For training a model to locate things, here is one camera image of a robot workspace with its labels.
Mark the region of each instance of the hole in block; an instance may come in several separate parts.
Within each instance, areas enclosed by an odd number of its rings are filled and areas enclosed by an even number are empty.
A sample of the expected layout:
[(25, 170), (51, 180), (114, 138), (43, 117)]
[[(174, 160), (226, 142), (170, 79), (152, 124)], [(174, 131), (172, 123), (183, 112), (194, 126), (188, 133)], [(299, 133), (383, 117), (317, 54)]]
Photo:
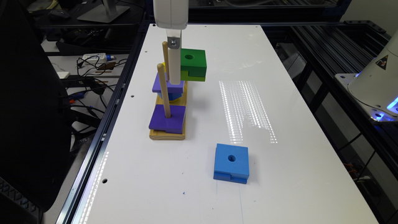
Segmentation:
[(228, 160), (231, 162), (235, 162), (236, 158), (233, 155), (228, 156)]
[(188, 60), (191, 60), (191, 59), (193, 59), (193, 55), (185, 55), (185, 58)]

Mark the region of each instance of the white table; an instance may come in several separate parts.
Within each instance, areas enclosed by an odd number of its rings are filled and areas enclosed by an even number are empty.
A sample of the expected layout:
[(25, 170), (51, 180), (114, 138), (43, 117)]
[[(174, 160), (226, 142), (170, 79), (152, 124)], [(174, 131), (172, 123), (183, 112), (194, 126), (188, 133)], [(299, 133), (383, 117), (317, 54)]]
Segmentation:
[[(260, 26), (182, 36), (208, 66), (188, 83), (186, 140), (149, 139), (166, 39), (150, 26), (74, 223), (377, 223)], [(246, 185), (213, 180), (217, 143), (249, 148)]]

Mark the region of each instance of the metal bar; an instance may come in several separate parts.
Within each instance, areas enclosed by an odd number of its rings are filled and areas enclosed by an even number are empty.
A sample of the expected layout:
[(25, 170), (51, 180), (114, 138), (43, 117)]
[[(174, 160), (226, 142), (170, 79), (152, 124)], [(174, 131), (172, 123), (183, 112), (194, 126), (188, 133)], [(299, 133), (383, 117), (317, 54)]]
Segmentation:
[[(72, 185), (71, 191), (69, 192), (69, 195), (63, 205), (60, 215), (58, 216), (57, 224), (66, 224), (72, 222), (80, 204), (80, 199), (83, 195), (83, 192), (85, 191), (85, 187), (91, 177), (91, 172), (97, 164), (96, 161), (98, 160), (101, 152), (103, 153), (104, 149), (106, 148), (109, 136), (112, 132), (121, 104), (126, 94), (126, 88), (130, 83), (132, 71), (134, 71), (139, 53), (144, 43), (148, 23), (142, 23), (141, 26), (143, 25), (146, 27), (140, 27), (139, 33), (134, 40), (134, 45), (131, 49), (129, 57), (127, 58), (121, 77), (118, 81), (118, 84), (116, 85), (114, 93), (112, 94), (111, 100), (109, 101), (109, 106), (105, 111), (105, 114), (93, 138), (93, 142), (91, 143), (91, 146), (80, 167), (80, 170)], [(107, 135), (107, 138), (102, 141), (104, 135)]]
[(323, 100), (325, 99), (328, 93), (329, 93), (328, 87), (324, 83), (322, 83), (321, 87), (317, 91), (317, 94), (315, 94), (315, 96), (313, 97), (309, 106), (310, 111), (313, 114), (317, 112), (319, 106), (322, 104)]

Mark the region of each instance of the wooden dowel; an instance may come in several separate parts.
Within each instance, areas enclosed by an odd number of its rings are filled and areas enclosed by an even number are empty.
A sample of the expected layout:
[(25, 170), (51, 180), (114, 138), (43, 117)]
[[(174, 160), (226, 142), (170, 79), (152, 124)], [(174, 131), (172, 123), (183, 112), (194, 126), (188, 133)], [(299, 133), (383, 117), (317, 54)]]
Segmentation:
[(157, 64), (157, 72), (159, 73), (160, 90), (162, 91), (164, 115), (166, 118), (171, 118), (172, 115), (170, 113), (169, 93), (167, 91), (167, 82), (163, 64)]
[(170, 80), (170, 75), (169, 75), (169, 47), (167, 46), (167, 41), (163, 41), (162, 43), (163, 46), (163, 57), (164, 57), (164, 63), (166, 66), (166, 75), (167, 75), (167, 82)]

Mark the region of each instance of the purple square block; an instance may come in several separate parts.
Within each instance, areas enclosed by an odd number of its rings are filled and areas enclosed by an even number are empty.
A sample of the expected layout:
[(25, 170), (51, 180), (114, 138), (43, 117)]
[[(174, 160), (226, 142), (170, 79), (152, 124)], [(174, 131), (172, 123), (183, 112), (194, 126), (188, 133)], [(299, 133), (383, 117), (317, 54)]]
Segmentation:
[(182, 134), (185, 119), (185, 107), (170, 105), (171, 118), (164, 115), (163, 105), (156, 105), (149, 123), (149, 129), (161, 130), (166, 133)]
[[(184, 92), (184, 83), (185, 81), (181, 81), (178, 85), (171, 85), (170, 82), (167, 83), (167, 91), (168, 93), (183, 93)], [(159, 74), (156, 74), (154, 86), (152, 87), (153, 93), (161, 93), (160, 90), (160, 82), (159, 82)]]

